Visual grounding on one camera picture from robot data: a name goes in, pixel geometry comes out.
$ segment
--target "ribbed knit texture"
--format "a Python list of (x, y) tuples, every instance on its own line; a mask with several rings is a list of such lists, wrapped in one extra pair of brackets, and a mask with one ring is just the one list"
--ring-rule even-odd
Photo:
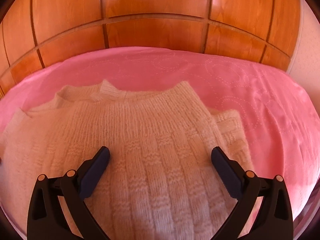
[(65, 87), (40, 107), (18, 110), (1, 136), (6, 212), (26, 231), (37, 176), (77, 169), (102, 145), (111, 161), (85, 202), (111, 239), (210, 239), (236, 203), (211, 150), (220, 146), (252, 169), (239, 114), (208, 110), (187, 82), (163, 92), (119, 91), (108, 82)]

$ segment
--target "wooden headboard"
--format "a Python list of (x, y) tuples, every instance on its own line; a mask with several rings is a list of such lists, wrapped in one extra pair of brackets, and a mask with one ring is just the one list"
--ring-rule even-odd
[(0, 97), (85, 52), (163, 47), (287, 70), (300, 0), (15, 0), (0, 23)]

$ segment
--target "bed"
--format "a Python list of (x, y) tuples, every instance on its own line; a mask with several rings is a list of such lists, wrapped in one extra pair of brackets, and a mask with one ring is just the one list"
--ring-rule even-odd
[(284, 175), (294, 218), (308, 208), (296, 220), (301, 235), (319, 207), (320, 121), (284, 72), (300, 0), (52, 1), (15, 0), (0, 24), (0, 132), (17, 107), (64, 85), (164, 90), (187, 80), (208, 107), (240, 112), (256, 173)]

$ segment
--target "pink bedspread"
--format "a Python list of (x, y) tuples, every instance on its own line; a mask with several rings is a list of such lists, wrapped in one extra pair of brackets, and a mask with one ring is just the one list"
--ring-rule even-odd
[(156, 48), (114, 48), (70, 58), (27, 77), (0, 101), (0, 132), (17, 107), (51, 100), (64, 85), (107, 79), (121, 90), (164, 90), (187, 80), (202, 101), (240, 112), (258, 176), (284, 176), (293, 217), (320, 173), (320, 119), (284, 72), (249, 61)]

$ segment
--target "white knit sweater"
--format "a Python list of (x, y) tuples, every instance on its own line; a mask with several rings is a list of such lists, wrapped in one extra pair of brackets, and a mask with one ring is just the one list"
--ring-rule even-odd
[(236, 203), (211, 150), (220, 146), (252, 170), (239, 114), (208, 110), (187, 82), (162, 92), (119, 91), (105, 81), (67, 86), (18, 110), (0, 139), (1, 202), (22, 231), (37, 176), (77, 169), (103, 145), (111, 160), (85, 202), (111, 239), (210, 239)]

